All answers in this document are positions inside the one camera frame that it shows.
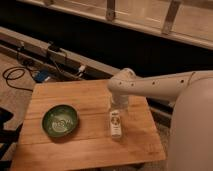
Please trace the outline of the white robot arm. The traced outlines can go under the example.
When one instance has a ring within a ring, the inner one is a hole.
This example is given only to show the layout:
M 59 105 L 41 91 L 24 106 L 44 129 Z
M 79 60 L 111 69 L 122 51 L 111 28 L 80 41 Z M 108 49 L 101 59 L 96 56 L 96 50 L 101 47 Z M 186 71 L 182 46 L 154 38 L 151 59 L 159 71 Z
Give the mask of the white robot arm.
M 173 103 L 166 171 L 213 171 L 213 70 L 138 77 L 125 68 L 108 90 L 119 107 L 130 95 Z

